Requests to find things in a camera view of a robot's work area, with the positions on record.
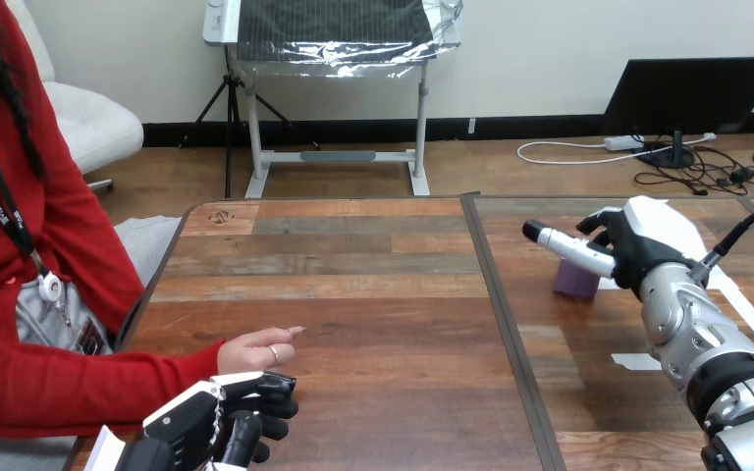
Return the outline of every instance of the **power strip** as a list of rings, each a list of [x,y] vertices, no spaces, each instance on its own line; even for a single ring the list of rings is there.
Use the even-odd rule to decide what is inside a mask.
[[[620,135],[617,137],[606,137],[606,149],[617,152],[619,150],[639,149],[643,147],[642,135]]]

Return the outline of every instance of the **white robotic hand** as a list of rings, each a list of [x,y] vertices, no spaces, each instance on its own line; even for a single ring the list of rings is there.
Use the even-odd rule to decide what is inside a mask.
[[[103,428],[86,471],[191,471],[213,459],[221,468],[263,462],[298,412],[294,378],[270,372],[239,373],[200,381],[143,421],[144,438],[126,445]],[[227,427],[222,417],[229,416]]]
[[[593,240],[574,238],[536,221],[524,223],[524,235],[548,247],[573,264],[605,278],[620,288],[639,288],[654,268],[664,263],[695,265],[704,256],[704,242],[695,226],[664,201],[647,196],[628,200],[622,208],[606,207],[576,228]]]

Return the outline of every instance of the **red sweater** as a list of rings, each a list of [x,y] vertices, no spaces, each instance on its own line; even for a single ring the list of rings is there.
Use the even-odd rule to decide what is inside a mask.
[[[0,167],[42,260],[77,285],[84,302],[117,333],[143,292],[135,268],[56,124],[18,23],[0,0],[0,44],[24,93],[29,129],[47,171],[33,176],[0,95]],[[21,344],[16,302],[33,263],[0,228],[0,436],[92,435],[102,424],[133,424],[194,382],[216,374],[219,345],[179,358],[126,352],[98,357]]]

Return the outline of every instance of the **black baseboard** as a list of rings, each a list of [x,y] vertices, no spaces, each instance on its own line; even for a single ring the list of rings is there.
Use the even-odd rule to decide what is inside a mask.
[[[426,140],[545,139],[599,135],[603,115],[525,116],[478,118],[470,134],[468,118],[430,119]],[[260,125],[262,145],[301,145],[324,143],[414,142],[416,122],[410,120],[379,121],[301,121],[290,126],[278,121]],[[143,125],[145,147],[223,147],[227,143],[224,123],[157,123]],[[738,130],[754,132],[754,113]],[[236,146],[249,146],[246,123],[232,136]]]

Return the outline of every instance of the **person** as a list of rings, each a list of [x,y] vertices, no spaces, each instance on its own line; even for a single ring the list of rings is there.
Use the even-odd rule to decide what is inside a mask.
[[[136,425],[201,379],[268,369],[294,356],[294,331],[272,328],[188,356],[112,353],[176,226],[146,220],[115,232],[70,156],[25,37],[0,0],[3,469],[61,467],[69,451],[61,443],[7,439]]]

